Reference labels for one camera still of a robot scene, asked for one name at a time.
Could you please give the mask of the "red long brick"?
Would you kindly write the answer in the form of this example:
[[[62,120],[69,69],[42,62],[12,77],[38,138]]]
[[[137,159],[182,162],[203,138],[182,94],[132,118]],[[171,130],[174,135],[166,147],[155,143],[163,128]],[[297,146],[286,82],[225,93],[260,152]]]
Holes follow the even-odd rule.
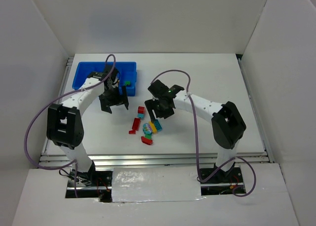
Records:
[[[133,124],[132,124],[132,130],[138,131],[139,130],[139,126],[141,123],[141,119],[136,117],[134,118]]]

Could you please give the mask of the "red curved brick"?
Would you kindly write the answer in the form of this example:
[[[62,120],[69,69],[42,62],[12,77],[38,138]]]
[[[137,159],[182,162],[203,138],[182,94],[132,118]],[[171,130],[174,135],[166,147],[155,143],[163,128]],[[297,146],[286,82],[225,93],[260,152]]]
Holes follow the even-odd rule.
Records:
[[[152,139],[148,139],[145,136],[141,136],[141,142],[143,144],[146,144],[146,145],[149,145],[149,146],[153,144],[153,140]]]

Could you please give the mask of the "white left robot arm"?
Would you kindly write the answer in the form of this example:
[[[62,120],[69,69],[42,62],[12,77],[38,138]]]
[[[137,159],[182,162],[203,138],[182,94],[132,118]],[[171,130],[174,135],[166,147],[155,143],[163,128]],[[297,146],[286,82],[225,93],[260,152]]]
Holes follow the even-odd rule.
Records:
[[[47,138],[74,162],[70,178],[85,186],[95,184],[97,178],[95,164],[82,143],[82,116],[95,99],[106,113],[112,112],[112,106],[129,106],[126,87],[119,88],[119,71],[114,65],[91,72],[79,89],[62,103],[50,105],[47,113]]]

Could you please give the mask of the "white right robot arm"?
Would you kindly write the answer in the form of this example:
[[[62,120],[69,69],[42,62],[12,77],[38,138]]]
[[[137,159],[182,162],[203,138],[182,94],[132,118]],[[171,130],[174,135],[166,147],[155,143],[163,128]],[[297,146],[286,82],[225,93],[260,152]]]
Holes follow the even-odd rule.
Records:
[[[246,130],[236,105],[233,102],[216,103],[194,95],[179,85],[168,87],[158,79],[150,84],[148,91],[153,96],[145,101],[151,121],[166,119],[174,115],[175,109],[193,114],[198,181],[206,183],[219,172],[221,177],[227,177],[235,166],[237,146]],[[197,117],[211,124],[214,140],[219,147],[215,170],[208,177],[203,177],[199,169]]]

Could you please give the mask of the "cyan studded brick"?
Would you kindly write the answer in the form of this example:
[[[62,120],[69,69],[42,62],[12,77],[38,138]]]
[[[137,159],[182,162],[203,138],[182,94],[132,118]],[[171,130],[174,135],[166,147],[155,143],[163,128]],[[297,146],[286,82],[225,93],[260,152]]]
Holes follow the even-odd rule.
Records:
[[[153,124],[158,132],[160,132],[162,130],[162,126],[157,119],[153,122]]]

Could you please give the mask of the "printed cyan round tile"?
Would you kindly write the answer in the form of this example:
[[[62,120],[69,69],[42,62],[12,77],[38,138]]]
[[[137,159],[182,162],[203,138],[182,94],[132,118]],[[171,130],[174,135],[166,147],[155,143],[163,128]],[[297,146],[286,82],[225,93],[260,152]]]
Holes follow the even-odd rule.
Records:
[[[142,130],[144,132],[145,135],[152,135],[153,131],[151,126],[149,125],[149,123],[144,123]]]

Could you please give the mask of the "yellow long brick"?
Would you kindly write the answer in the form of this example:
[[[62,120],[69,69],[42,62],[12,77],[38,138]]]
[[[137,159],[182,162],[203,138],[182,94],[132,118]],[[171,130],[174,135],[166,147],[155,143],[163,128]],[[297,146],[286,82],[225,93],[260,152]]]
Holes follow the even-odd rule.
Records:
[[[151,121],[149,121],[149,125],[150,125],[150,127],[152,129],[153,134],[156,134],[158,131],[157,131],[155,125]]]

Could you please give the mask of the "silver foil tape sheet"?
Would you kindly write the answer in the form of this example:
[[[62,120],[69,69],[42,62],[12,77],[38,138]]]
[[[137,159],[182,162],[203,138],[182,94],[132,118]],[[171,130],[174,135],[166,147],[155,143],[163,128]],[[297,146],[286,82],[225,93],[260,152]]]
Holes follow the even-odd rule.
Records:
[[[187,167],[115,168],[113,202],[177,202],[201,200],[196,169]]]

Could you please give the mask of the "aluminium rail frame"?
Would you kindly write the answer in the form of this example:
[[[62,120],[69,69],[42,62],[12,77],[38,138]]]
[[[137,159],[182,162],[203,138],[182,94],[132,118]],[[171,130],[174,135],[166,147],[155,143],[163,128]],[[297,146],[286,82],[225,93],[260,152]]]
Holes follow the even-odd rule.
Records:
[[[141,154],[141,155],[90,155],[89,156],[97,167],[117,167],[117,166],[175,166],[175,165],[195,165],[195,154]],[[199,154],[201,165],[211,165],[215,163],[217,154]],[[242,154],[245,160],[251,163],[268,163],[268,155],[264,153]],[[42,155],[39,162],[48,167],[57,167],[70,162],[65,155]]]

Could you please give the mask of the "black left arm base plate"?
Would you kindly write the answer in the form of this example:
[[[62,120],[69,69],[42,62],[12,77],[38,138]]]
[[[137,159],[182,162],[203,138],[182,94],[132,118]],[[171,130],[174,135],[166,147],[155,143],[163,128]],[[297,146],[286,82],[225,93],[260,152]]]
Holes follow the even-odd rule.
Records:
[[[75,173],[71,173],[68,178],[66,188],[66,198],[95,198],[99,202],[110,203],[112,199],[112,179],[113,171],[96,171],[92,180],[87,180]]]

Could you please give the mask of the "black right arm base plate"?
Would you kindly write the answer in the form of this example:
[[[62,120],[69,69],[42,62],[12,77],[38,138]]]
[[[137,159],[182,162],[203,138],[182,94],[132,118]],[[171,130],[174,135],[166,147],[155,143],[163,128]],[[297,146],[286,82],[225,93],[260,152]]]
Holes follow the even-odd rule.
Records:
[[[228,172],[224,172],[220,169],[208,181],[202,184],[213,184],[216,186],[242,185],[243,177],[241,169],[239,167],[232,167]]]

